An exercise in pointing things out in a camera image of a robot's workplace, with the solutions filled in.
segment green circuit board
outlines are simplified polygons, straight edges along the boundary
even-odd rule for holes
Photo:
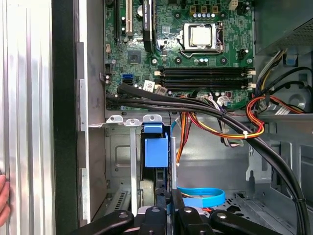
[[[141,5],[139,0],[133,1],[133,36],[129,37],[120,33],[119,43],[114,39],[114,8],[105,7],[105,42],[104,47],[106,63],[115,64],[112,67],[112,75],[109,84],[105,85],[107,93],[116,94],[117,87],[122,82],[123,74],[133,74],[135,87],[141,88],[145,80],[155,81],[158,77],[154,72],[158,66],[168,67],[253,67],[253,15],[252,11],[245,14],[238,14],[236,10],[229,10],[229,0],[186,0],[186,7],[181,5],[168,4],[169,0],[157,0],[156,2],[156,45],[159,41],[166,41],[164,52],[154,50],[154,53],[147,53],[142,42],[142,19],[137,17],[137,9]],[[197,6],[201,11],[206,6],[207,13],[212,14],[215,10],[215,17],[194,17],[190,12],[191,6]],[[119,27],[123,26],[121,17],[126,15],[126,0],[119,0]],[[184,23],[216,23],[224,25],[224,52],[218,55],[193,56],[185,58],[179,52],[181,45],[177,41],[179,32],[183,29]],[[239,60],[238,51],[247,49],[248,53],[243,60]],[[136,63],[130,59],[130,55],[136,55]],[[206,64],[199,64],[199,60],[207,59]],[[228,107],[236,109],[245,105],[249,100],[248,90],[214,90],[217,94],[231,92]],[[193,91],[175,92],[172,95],[189,94]],[[120,107],[107,107],[109,109],[120,109]]]

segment blue plastic tab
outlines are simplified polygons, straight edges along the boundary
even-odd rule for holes
[[[143,126],[143,132],[148,134],[162,134],[162,123],[146,123]]]
[[[167,133],[165,138],[145,139],[145,167],[168,167],[168,155]]]
[[[215,207],[225,202],[225,192],[219,188],[179,188],[188,195],[207,196],[202,198],[183,198],[185,206],[188,207]]]

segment pcie slot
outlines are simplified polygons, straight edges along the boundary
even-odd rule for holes
[[[172,80],[164,79],[161,84],[173,92],[190,91],[199,87],[209,87],[213,90],[241,90],[247,87],[247,79],[192,79],[192,80]]]
[[[165,78],[234,78],[255,75],[254,69],[248,68],[160,68],[156,76]]]
[[[126,0],[126,34],[133,35],[133,0]]]
[[[114,0],[114,39],[115,41],[119,41],[119,0]]]

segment white cable tie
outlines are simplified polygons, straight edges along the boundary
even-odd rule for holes
[[[248,138],[248,131],[243,131],[243,134],[245,135],[245,139]]]

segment screw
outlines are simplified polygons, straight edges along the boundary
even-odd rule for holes
[[[189,208],[189,207],[186,207],[186,208],[184,209],[184,211],[187,212],[187,213],[191,213],[191,212],[192,212],[191,208]]]
[[[158,208],[153,208],[152,212],[159,212],[160,210]]]
[[[218,213],[217,217],[221,219],[226,219],[226,215],[224,213]]]
[[[126,213],[122,212],[121,214],[119,214],[118,217],[120,217],[120,218],[127,218],[128,215]]]

